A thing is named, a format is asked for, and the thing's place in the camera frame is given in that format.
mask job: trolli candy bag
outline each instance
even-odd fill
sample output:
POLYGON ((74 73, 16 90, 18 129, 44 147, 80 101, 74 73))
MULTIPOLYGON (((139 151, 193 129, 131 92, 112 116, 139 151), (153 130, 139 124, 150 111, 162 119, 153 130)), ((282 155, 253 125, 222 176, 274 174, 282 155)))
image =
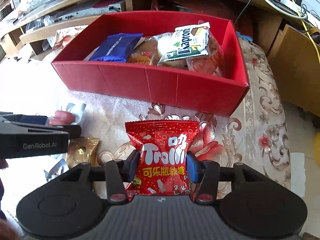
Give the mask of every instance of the trolli candy bag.
POLYGON ((190 194, 186 153, 198 134, 198 122, 151 120, 127 122, 127 134, 140 150, 136 176, 127 186, 133 195, 190 194))

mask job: yellow cable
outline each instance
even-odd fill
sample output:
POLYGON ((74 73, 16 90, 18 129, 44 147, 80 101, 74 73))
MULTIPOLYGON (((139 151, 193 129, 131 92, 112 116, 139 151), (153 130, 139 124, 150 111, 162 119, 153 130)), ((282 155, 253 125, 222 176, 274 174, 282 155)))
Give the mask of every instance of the yellow cable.
MULTIPOLYGON (((299 11, 299 9, 298 9, 297 4, 295 3, 294 0, 292 0, 292 2, 293 2, 294 5, 296 6, 298 16, 301 17, 301 14, 300 14, 300 11, 299 11)), ((318 60, 319 60, 319 65, 320 65, 320 54, 319 54, 318 47, 317 47, 316 43, 314 42, 314 40, 312 39, 312 37, 311 37, 311 35, 310 35, 309 31, 308 31, 308 28, 306 27, 306 24, 304 23, 304 21, 301 20, 301 22, 302 22, 302 25, 303 25, 304 29, 305 29, 306 32, 307 32, 307 35, 308 35, 309 39, 311 40, 313 46, 314 46, 315 49, 316 49, 316 52, 317 52, 317 55, 318 55, 318 60)))

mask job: blue snack package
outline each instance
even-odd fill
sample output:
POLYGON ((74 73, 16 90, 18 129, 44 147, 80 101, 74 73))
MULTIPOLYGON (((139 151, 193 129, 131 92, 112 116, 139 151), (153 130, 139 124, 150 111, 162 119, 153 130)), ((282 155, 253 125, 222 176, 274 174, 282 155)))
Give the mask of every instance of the blue snack package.
POLYGON ((110 35, 89 59, 90 61, 126 62, 143 33, 110 35))

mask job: red cardboard box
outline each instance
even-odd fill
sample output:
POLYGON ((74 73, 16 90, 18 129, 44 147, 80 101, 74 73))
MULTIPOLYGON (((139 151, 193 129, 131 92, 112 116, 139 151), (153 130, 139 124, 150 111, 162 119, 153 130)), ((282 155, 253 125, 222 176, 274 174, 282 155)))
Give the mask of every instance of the red cardboard box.
POLYGON ((242 51, 231 21, 171 11, 104 14, 91 23, 54 59, 53 67, 71 90, 134 98, 201 112, 230 116, 249 89, 242 51), (222 45, 225 77, 163 66, 83 61, 109 35, 174 32, 178 26, 210 23, 222 45))

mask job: food item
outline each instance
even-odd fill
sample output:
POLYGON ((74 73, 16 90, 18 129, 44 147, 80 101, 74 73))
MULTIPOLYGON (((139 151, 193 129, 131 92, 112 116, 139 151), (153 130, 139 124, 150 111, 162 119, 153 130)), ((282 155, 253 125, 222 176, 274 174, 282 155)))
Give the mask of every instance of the food item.
POLYGON ((127 122, 132 145, 140 150, 136 176, 127 186, 132 195, 190 194, 186 153, 198 134, 198 122, 151 120, 127 122))
POLYGON ((59 118, 67 123, 72 123, 76 120, 76 116, 70 112, 57 110, 54 112, 54 117, 59 118))
POLYGON ((194 24, 177 27, 169 39, 162 37, 159 40, 158 50, 161 52, 161 61, 184 59, 187 57, 207 56, 210 24, 194 24))
POLYGON ((70 123, 67 123, 59 118, 55 118, 52 117, 49 122, 48 122, 48 126, 52 126, 52 125, 69 125, 70 123))
POLYGON ((209 32, 210 55, 204 58, 187 58, 187 66, 191 71, 222 76, 223 50, 216 38, 209 32))
POLYGON ((159 59, 157 41, 151 38, 137 46, 128 57, 127 62, 157 65, 159 59))
POLYGON ((68 125, 76 120, 73 113, 57 110, 54 112, 54 117, 49 120, 48 125, 68 125))
MULTIPOLYGON (((158 54, 159 57, 165 57, 165 54, 167 53, 168 50, 175 50, 176 47, 174 47, 171 44, 171 37, 172 36, 163 36, 159 38, 158 40, 158 54)), ((186 65, 186 59, 177 59, 177 60, 170 60, 166 62, 161 62, 159 65, 164 65, 164 66, 170 66, 170 67, 177 67, 177 68, 183 68, 186 65)))
POLYGON ((108 36, 89 60, 126 62, 141 36, 142 33, 119 33, 108 36))
POLYGON ((64 49, 70 41, 72 41, 80 32, 82 32, 87 25, 68 27, 61 30, 57 30, 55 38, 54 46, 52 48, 53 51, 58 49, 64 49))
POLYGON ((66 163, 71 169, 83 162, 95 163, 95 154, 97 152, 100 138, 80 137, 72 139, 69 143, 66 163))

